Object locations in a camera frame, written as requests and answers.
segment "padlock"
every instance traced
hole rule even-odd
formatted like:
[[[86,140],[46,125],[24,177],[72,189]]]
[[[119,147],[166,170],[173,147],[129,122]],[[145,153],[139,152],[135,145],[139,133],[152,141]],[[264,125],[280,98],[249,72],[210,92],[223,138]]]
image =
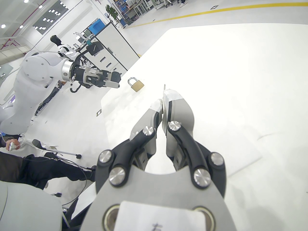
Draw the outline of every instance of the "padlock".
[[[136,82],[134,84],[131,84],[130,83],[131,79],[136,80]],[[127,82],[132,87],[132,89],[134,91],[139,91],[144,86],[144,84],[142,84],[142,82],[140,80],[138,80],[137,78],[129,78]]]

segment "white table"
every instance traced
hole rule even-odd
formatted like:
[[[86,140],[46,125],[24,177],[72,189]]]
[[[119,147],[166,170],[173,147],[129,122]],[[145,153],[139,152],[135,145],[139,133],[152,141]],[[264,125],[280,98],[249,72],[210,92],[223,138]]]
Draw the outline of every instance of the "white table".
[[[184,46],[175,41],[188,34],[194,40]],[[212,151],[220,148],[232,154],[241,149],[242,155],[224,155],[227,169],[244,164],[246,158],[249,164],[262,154],[261,160],[228,177],[225,201],[238,230],[306,230],[307,36],[308,26],[292,24],[167,31],[123,76],[121,87],[102,99],[110,148],[129,137],[166,84],[191,106],[197,141]],[[126,84],[132,76],[145,84],[137,93]],[[172,168],[160,131],[157,153],[146,169],[151,173]],[[245,135],[257,151],[248,143],[243,149],[243,142],[221,148],[226,131],[233,139]]]

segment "robotic arm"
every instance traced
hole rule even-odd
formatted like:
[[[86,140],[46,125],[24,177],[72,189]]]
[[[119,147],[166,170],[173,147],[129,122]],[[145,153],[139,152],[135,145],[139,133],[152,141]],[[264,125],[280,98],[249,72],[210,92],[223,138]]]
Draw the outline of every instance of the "robotic arm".
[[[156,152],[156,132],[161,122],[167,138],[166,154],[176,172],[154,175],[144,170]],[[123,201],[199,211],[205,216],[206,231],[236,231],[223,199],[224,159],[194,140],[193,127],[194,116],[188,103],[176,91],[165,90],[163,99],[153,103],[140,118],[128,140],[99,155],[95,175],[97,196],[81,231],[120,230],[116,223],[122,221],[122,216],[130,215],[128,208],[121,210]]]
[[[0,107],[0,130],[11,135],[26,132],[38,105],[47,98],[58,80],[119,88],[121,77],[118,72],[79,65],[86,52],[95,55],[101,49],[101,44],[94,42],[75,60],[62,59],[57,53],[28,52],[14,82],[15,102]]]

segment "ceiling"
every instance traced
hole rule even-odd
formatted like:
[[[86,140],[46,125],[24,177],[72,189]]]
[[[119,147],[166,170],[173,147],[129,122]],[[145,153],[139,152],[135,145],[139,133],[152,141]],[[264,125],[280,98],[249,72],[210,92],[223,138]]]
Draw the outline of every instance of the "ceiling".
[[[12,35],[18,36],[25,28],[32,27],[30,21],[35,22],[42,16],[42,14],[48,10],[55,1],[53,0],[29,0],[28,3],[24,3],[24,0],[0,0],[0,25],[5,24],[5,28],[0,28],[0,44],[11,45],[14,41],[12,39],[7,42]]]

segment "green plant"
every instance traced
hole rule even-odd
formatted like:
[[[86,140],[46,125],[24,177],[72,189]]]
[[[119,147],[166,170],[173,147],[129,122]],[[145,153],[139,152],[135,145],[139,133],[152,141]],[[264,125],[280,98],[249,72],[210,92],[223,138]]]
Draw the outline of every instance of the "green plant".
[[[111,17],[114,18],[114,20],[118,22],[118,19],[117,19],[118,12],[114,8],[112,8],[110,5],[106,5],[106,11]]]

